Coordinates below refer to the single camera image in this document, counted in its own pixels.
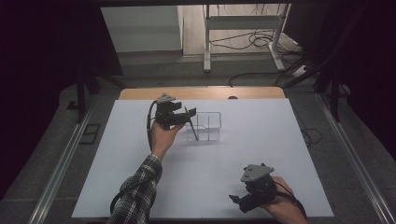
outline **dark background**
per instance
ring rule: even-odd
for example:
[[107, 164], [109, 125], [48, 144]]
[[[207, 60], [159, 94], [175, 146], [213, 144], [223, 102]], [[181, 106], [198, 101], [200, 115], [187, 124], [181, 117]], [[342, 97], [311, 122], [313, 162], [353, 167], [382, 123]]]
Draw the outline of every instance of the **dark background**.
[[[348, 102], [396, 158], [395, 2], [369, 2], [339, 55]], [[344, 21], [347, 8], [332, 3], [318, 43]], [[325, 57], [328, 51], [315, 52]], [[0, 3], [0, 197], [46, 131], [59, 94], [93, 66], [121, 75], [120, 63], [99, 7], [67, 7], [25, 1]]]

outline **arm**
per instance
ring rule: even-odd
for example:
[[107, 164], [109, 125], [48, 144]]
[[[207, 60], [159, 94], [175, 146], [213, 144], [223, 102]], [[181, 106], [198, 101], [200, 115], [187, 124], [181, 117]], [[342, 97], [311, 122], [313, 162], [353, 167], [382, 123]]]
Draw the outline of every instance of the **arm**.
[[163, 171], [161, 160], [172, 146], [177, 132], [182, 128], [183, 125], [177, 125], [171, 130], [164, 130], [158, 123], [152, 124], [151, 155], [148, 155], [133, 176], [124, 181], [120, 191], [138, 182], [145, 180], [147, 182], [132, 188], [120, 198], [107, 223], [147, 223], [149, 221], [149, 209], [154, 204], [156, 187]]
[[[282, 177], [273, 176], [273, 179], [276, 183], [285, 187], [284, 189], [280, 185], [276, 184], [277, 191], [291, 195], [293, 194], [292, 189], [288, 186], [288, 184], [286, 184], [285, 180]], [[271, 214], [271, 216], [273, 216], [277, 221], [282, 224], [308, 223], [301, 210], [290, 200], [283, 197], [276, 196], [276, 198], [272, 202], [262, 205], [262, 208], [267, 210], [267, 212]]]

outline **clear acrylic box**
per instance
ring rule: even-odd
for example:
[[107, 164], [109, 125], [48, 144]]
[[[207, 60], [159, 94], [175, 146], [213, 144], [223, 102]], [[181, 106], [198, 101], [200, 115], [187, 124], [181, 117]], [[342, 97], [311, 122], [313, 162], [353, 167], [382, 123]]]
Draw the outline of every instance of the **clear acrylic box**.
[[[221, 129], [220, 112], [197, 112], [191, 118], [192, 126], [198, 137], [198, 141], [219, 141]], [[189, 123], [186, 123], [187, 140], [197, 141]]]

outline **plaid shirt sleeve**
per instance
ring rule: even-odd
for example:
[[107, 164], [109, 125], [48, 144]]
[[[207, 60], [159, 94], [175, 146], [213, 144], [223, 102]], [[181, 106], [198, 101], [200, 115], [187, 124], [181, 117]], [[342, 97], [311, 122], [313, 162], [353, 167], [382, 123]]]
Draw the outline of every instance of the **plaid shirt sleeve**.
[[140, 165], [136, 173], [127, 178], [120, 187], [120, 191], [127, 189], [137, 181], [156, 177], [136, 188], [126, 192], [116, 203], [108, 224], [148, 223], [149, 210], [154, 204], [156, 187], [160, 181], [163, 167], [161, 161], [154, 155], [149, 155]]

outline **human hand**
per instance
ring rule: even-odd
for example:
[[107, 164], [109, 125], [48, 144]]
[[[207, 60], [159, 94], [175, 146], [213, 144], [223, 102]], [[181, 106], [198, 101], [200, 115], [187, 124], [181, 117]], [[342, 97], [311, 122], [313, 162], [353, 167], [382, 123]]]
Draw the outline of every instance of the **human hand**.
[[165, 130], [159, 123], [153, 122], [151, 125], [152, 150], [151, 154], [157, 156], [160, 160], [166, 154], [166, 151], [175, 141], [177, 132], [182, 129], [184, 124], [175, 125], [170, 130]]
[[[281, 186], [276, 184], [277, 191], [293, 195], [293, 190], [288, 186], [288, 184], [286, 184], [285, 180], [282, 177], [272, 176], [272, 178], [276, 183], [285, 187], [282, 188]], [[272, 202], [263, 204], [262, 208], [267, 210], [267, 212], [271, 214], [271, 216], [273, 216], [277, 221], [282, 224], [308, 223], [301, 210], [289, 199], [286, 199], [284, 197], [276, 196]]]

